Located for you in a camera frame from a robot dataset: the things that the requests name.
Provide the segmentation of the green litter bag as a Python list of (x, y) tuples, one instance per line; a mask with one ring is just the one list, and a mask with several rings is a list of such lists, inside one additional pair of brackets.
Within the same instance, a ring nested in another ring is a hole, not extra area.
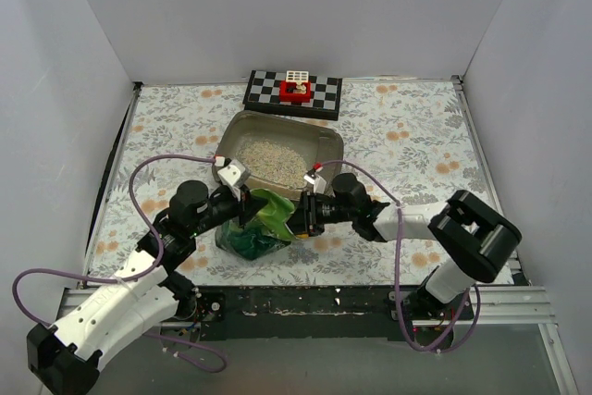
[(295, 204), (268, 189), (251, 189), (251, 196), (266, 200), (266, 205), (243, 227), (233, 219), (218, 227), (216, 246), (245, 260), (255, 260), (289, 246), (296, 240), (287, 222), (295, 213)]

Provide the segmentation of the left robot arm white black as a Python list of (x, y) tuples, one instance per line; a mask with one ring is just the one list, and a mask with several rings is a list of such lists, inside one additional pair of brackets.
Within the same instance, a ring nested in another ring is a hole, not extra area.
[(178, 272), (196, 237), (237, 219), (245, 224), (267, 200), (246, 186), (209, 191), (198, 180), (181, 183), (167, 209), (113, 277), (53, 325), (27, 336), (29, 369), (53, 394), (86, 394), (102, 369), (143, 333), (162, 321), (190, 319), (194, 285)]

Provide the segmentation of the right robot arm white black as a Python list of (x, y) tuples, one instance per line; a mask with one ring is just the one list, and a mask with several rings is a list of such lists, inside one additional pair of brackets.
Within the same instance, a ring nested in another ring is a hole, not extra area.
[(331, 196), (304, 191), (287, 227), (296, 236), (315, 237), (325, 225), (350, 222), (372, 242), (397, 238), (437, 241), (449, 259), (402, 299), (402, 308), (418, 318), (439, 318), (457, 296), (477, 282), (493, 282), (522, 241), (520, 230), (469, 191), (447, 201), (399, 210), (369, 197), (352, 173), (337, 175)]

